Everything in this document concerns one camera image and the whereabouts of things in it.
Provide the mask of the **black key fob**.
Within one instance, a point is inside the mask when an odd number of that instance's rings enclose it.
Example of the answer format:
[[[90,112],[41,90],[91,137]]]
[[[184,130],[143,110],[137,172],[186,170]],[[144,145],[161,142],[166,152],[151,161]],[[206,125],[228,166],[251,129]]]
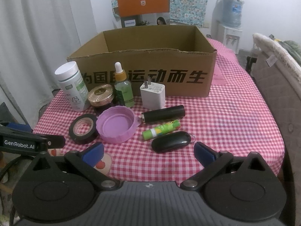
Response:
[[[194,141],[194,135],[178,131],[155,138],[151,142],[151,149],[156,153],[167,153],[184,148]]]

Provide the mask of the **purple plastic lid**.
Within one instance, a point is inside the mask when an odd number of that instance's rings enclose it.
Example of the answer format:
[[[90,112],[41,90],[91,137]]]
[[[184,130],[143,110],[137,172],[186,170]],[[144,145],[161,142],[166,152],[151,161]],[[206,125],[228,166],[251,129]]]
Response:
[[[96,129],[102,141],[109,144],[120,144],[135,134],[141,118],[132,109],[125,106],[110,107],[96,121]]]

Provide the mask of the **green glue stick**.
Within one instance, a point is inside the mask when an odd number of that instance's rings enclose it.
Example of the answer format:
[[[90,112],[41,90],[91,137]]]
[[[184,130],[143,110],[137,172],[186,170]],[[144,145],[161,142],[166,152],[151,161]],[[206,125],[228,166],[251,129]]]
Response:
[[[167,122],[165,124],[159,125],[157,127],[151,128],[142,132],[142,137],[144,141],[157,138],[158,136],[162,136],[173,131],[178,130],[181,127],[179,120],[174,120]]]

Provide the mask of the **gold lid cosmetic jar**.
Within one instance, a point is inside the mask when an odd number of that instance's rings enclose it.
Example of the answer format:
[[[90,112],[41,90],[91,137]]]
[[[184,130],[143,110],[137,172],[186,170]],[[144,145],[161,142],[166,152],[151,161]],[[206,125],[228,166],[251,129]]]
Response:
[[[87,99],[96,113],[100,115],[105,110],[114,107],[114,89],[110,84],[101,84],[89,91]]]

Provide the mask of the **black cylinder tube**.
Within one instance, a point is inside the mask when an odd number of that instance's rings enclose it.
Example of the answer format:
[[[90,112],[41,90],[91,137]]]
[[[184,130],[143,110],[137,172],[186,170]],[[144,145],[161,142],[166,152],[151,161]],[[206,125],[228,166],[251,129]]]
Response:
[[[144,124],[155,124],[157,122],[171,121],[185,117],[185,107],[183,105],[169,108],[157,109],[141,113]]]

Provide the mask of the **white vitamin bottle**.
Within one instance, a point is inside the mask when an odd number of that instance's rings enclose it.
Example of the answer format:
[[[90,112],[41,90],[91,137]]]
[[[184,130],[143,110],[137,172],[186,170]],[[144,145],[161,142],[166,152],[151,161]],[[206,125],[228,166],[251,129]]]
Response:
[[[88,89],[75,61],[61,65],[56,69],[55,76],[74,111],[82,112],[90,106]]]

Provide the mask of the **green dropper bottle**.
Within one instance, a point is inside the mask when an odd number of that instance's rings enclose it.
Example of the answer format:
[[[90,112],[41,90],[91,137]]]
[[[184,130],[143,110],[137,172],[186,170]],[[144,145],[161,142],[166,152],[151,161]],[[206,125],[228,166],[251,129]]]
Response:
[[[116,62],[115,66],[115,92],[118,99],[118,102],[122,106],[132,108],[135,104],[132,85],[128,80],[125,70],[122,68],[120,62]]]

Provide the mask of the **white power adapter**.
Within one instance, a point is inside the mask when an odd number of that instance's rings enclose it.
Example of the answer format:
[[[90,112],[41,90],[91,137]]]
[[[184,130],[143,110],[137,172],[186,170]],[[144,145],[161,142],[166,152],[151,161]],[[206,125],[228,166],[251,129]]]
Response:
[[[142,106],[149,110],[165,107],[165,85],[152,82],[150,77],[140,86]]]

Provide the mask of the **pink checkered tablecloth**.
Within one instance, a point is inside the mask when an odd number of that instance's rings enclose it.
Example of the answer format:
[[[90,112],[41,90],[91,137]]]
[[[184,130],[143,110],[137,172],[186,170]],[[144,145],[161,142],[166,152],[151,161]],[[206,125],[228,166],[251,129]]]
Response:
[[[272,171],[279,173],[284,141],[267,104],[234,52],[217,40],[211,39],[210,43],[217,49],[216,65],[224,84],[213,84],[206,98],[168,97],[167,106],[185,107],[181,130],[191,134],[193,141],[240,157],[259,152]],[[142,138],[147,129],[147,125],[141,125],[127,142],[105,144],[105,156],[111,158],[111,163],[103,164],[102,169],[107,169],[110,177],[181,183],[201,170],[192,144],[158,154]]]

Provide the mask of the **grey quilted sofa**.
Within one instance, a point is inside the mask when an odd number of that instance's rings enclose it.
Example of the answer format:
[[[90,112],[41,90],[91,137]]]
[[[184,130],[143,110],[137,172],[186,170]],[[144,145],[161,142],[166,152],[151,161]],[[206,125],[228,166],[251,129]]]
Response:
[[[273,35],[267,36],[280,42]],[[300,56],[300,45],[291,40],[281,41]],[[293,225],[300,225],[300,84],[272,53],[258,49],[257,61],[251,74],[280,129],[292,171],[295,210]]]

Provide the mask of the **brown cardboard box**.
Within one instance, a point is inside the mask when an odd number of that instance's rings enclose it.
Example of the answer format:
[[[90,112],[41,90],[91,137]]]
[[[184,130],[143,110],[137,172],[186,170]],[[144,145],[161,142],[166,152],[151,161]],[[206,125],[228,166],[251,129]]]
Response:
[[[147,79],[165,85],[167,96],[207,97],[217,50],[196,26],[160,25],[103,31],[67,57],[89,90],[115,82],[120,62],[134,95]]]

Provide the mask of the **white curtain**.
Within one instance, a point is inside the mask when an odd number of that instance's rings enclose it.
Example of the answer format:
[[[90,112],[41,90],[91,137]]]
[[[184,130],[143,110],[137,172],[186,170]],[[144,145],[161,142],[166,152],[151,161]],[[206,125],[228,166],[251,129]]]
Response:
[[[34,127],[55,70],[97,34],[90,0],[1,0],[1,102]]]

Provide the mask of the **white water dispenser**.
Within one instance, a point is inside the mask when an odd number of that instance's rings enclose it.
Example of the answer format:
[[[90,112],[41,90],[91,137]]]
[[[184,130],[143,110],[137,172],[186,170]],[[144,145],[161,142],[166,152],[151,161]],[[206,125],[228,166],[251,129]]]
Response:
[[[228,49],[233,50],[235,54],[239,53],[241,36],[241,29],[227,27],[220,22],[218,23],[217,40]]]

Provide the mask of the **blue water jug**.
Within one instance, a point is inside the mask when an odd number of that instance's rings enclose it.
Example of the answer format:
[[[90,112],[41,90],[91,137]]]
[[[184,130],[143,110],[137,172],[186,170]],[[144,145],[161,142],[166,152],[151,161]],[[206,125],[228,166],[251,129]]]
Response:
[[[221,23],[227,27],[240,28],[244,1],[222,0]]]

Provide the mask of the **orange Philips product box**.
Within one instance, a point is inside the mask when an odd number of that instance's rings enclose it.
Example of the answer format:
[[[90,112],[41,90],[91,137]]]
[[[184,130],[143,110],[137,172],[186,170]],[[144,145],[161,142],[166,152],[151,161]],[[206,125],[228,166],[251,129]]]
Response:
[[[117,0],[122,27],[170,24],[170,0]]]

